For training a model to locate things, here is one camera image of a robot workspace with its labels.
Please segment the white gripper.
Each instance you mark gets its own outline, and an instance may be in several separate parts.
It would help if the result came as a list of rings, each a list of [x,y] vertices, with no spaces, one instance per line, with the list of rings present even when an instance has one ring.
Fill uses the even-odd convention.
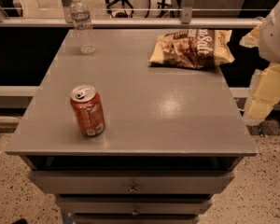
[[[245,124],[256,126],[280,102],[280,0],[262,25],[244,35],[239,44],[250,49],[259,47],[259,56],[270,62],[265,70],[255,70],[245,101]]]

